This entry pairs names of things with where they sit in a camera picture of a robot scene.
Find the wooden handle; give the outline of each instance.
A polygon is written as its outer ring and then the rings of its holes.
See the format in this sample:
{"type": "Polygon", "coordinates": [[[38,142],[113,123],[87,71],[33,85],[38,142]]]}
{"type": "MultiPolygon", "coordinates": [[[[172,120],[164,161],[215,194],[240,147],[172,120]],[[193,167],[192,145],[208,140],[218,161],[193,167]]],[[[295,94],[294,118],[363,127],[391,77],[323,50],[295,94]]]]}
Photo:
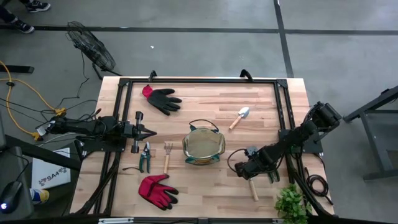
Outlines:
{"type": "Polygon", "coordinates": [[[254,201],[258,202],[259,201],[259,197],[257,196],[256,187],[254,186],[254,182],[253,182],[252,179],[249,180],[249,185],[250,185],[251,193],[253,194],[254,201]]]}
{"type": "Polygon", "coordinates": [[[234,129],[235,125],[242,119],[241,116],[238,116],[238,118],[236,118],[236,120],[231,124],[231,126],[229,127],[230,130],[234,129]]]}
{"type": "Polygon", "coordinates": [[[170,155],[166,155],[166,158],[164,159],[164,168],[163,168],[164,174],[167,174],[167,168],[169,167],[169,159],[170,155]]]}

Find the electric fan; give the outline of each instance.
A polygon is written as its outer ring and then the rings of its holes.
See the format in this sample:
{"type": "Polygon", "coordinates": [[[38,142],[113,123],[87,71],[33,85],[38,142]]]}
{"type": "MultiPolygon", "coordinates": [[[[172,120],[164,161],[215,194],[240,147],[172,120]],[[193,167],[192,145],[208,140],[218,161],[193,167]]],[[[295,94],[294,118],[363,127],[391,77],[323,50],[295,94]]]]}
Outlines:
{"type": "Polygon", "coordinates": [[[98,72],[96,66],[103,72],[110,72],[122,76],[113,71],[116,63],[108,50],[106,50],[104,43],[99,41],[85,26],[76,21],[68,22],[67,34],[72,40],[73,45],[81,50],[87,58],[93,62],[93,68],[100,80],[102,80],[103,77],[98,72]]]}

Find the fan stand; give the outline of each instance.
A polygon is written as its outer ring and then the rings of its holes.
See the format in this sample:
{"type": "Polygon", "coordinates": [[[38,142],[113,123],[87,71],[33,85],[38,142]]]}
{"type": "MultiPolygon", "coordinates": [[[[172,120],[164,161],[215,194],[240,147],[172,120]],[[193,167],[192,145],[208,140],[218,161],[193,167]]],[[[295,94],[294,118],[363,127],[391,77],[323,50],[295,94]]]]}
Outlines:
{"type": "MultiPolygon", "coordinates": [[[[94,68],[95,73],[97,73],[98,78],[99,78],[100,80],[102,80],[103,77],[100,75],[99,71],[97,70],[97,66],[96,66],[96,64],[95,64],[94,62],[93,62],[93,68],[94,68]]],[[[100,69],[101,69],[102,72],[110,72],[110,73],[112,73],[112,74],[115,74],[115,75],[118,75],[118,76],[122,76],[122,75],[119,74],[119,73],[116,73],[116,72],[114,72],[114,71],[110,71],[110,70],[105,69],[105,68],[100,68],[100,69]]]]}

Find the green plant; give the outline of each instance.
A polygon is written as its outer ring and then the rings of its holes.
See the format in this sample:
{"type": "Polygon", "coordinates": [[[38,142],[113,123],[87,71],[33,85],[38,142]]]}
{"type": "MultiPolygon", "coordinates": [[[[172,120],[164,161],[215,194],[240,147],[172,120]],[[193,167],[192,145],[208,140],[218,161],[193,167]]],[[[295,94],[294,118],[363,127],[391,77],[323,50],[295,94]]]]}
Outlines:
{"type": "Polygon", "coordinates": [[[309,203],[303,204],[303,195],[297,192],[296,185],[290,184],[280,190],[280,196],[277,196],[275,209],[278,211],[278,216],[284,219],[284,223],[307,224],[306,211],[311,212],[312,208],[309,203]]]}

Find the computer mouse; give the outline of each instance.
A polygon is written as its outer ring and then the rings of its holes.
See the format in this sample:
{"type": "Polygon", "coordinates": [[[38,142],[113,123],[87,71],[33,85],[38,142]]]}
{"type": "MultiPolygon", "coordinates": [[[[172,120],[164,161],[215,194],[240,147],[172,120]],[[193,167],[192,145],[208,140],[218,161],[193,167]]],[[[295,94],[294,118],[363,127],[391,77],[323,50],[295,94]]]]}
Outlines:
{"type": "Polygon", "coordinates": [[[6,185],[0,195],[0,211],[11,213],[18,207],[19,195],[22,191],[22,183],[13,181],[6,185]]]}

